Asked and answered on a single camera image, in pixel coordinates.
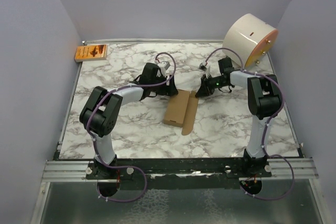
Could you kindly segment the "brown cardboard box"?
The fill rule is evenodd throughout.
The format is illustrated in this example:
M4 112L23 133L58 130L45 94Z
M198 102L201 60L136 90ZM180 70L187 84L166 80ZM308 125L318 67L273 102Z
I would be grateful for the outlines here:
M181 134L189 135L194 127L198 98L195 91L178 90L178 94L170 97L163 123L180 127Z

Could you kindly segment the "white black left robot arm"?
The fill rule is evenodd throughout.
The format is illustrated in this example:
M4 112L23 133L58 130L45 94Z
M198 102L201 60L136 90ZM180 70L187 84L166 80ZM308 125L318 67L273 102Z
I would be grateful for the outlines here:
M120 108L128 103L142 101L151 96L172 97L178 94L174 74L166 71L167 61L146 63L142 73L124 87L108 91L96 86L83 107L79 121L93 141L95 157L91 169L104 179L115 175L117 155L112 147L111 132L115 127Z

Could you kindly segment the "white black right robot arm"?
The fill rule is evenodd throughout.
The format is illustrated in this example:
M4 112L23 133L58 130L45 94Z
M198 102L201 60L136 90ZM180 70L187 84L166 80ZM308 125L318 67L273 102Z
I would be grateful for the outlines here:
M263 76L249 73L233 67L230 57L218 61L220 75L212 77L207 62L200 65L205 71L201 77L201 85L196 93L197 98L211 96L214 91L223 87L239 86L247 90L248 108L253 116L250 139L244 150L241 171L246 177L254 177L267 163L267 144L274 117L283 108L284 101L274 74Z

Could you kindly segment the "large white cylindrical roll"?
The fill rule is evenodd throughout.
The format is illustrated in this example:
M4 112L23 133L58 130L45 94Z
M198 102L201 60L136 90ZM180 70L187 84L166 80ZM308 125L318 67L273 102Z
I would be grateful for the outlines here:
M239 18L228 30L222 47L238 66L252 67L274 45L279 31L252 14Z

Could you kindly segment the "orange paperback book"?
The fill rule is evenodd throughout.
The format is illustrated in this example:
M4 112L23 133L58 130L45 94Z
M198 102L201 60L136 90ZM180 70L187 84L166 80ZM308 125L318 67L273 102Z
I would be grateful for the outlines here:
M107 58L107 45L86 45L77 47L75 62L105 60Z

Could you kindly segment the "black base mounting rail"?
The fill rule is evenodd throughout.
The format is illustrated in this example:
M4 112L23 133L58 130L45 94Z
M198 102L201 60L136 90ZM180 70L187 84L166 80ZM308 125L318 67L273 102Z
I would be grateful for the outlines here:
M265 164L252 173L243 169L243 158L118 158L110 168L97 161L88 164L86 179L103 187L146 189L238 189L241 179L271 177Z

